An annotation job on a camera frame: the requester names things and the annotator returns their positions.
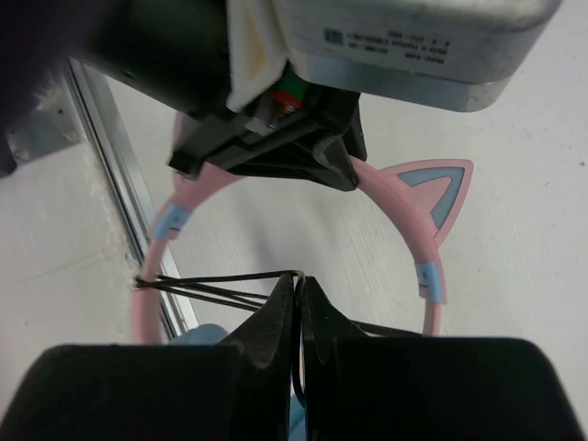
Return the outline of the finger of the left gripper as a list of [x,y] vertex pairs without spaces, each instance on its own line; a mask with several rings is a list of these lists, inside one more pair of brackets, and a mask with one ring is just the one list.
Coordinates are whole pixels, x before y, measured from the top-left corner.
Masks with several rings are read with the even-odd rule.
[[320,137],[311,146],[288,142],[228,169],[234,175],[306,180],[354,191],[358,177],[340,137]]

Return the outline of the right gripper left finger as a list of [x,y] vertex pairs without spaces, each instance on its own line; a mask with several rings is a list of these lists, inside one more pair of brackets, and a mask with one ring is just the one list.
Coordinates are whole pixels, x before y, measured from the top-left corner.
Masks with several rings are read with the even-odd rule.
[[266,303],[222,343],[240,350],[231,440],[285,440],[290,404],[294,277],[281,276]]

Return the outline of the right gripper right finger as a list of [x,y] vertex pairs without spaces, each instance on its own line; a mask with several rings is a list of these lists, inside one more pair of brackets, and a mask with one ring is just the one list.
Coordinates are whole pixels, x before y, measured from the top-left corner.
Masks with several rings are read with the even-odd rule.
[[330,440],[340,410],[337,340],[367,335],[335,308],[315,277],[304,280],[300,311],[307,438]]

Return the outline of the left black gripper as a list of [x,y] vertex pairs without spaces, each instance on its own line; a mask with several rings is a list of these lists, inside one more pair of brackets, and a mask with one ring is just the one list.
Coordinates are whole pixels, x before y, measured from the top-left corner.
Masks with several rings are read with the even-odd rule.
[[289,62],[252,102],[227,107],[224,1],[118,1],[74,55],[177,111],[169,165],[181,175],[196,178],[205,163],[228,171],[288,142],[311,146],[320,137],[340,137],[350,158],[367,157],[358,93],[305,81]]

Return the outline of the pink blue cat-ear headphones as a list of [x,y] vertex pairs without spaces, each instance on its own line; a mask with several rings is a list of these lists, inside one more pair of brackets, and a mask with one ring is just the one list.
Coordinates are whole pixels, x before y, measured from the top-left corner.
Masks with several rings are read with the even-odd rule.
[[[451,230],[468,192],[473,163],[467,160],[426,160],[398,164],[377,170],[369,164],[352,159],[358,176],[357,187],[366,194],[390,219],[411,251],[417,271],[420,295],[426,301],[424,335],[438,335],[441,305],[447,303],[447,288],[438,248]],[[140,276],[153,282],[161,263],[167,242],[182,230],[192,212],[218,191],[244,178],[205,163],[200,175],[174,177],[175,191],[161,207],[150,232],[149,245]],[[299,356],[292,368],[292,387],[297,400],[304,407],[304,395],[300,383],[300,360],[304,326],[310,330],[304,306],[311,287],[309,277],[299,276],[294,288],[293,328],[294,354]],[[140,343],[159,344],[162,341],[158,321],[160,290],[162,288],[136,288],[131,295],[132,327]],[[328,411],[324,417],[318,411],[326,411],[326,404],[306,405],[305,433],[318,440],[320,429],[326,435],[334,429],[343,429],[342,411]]]

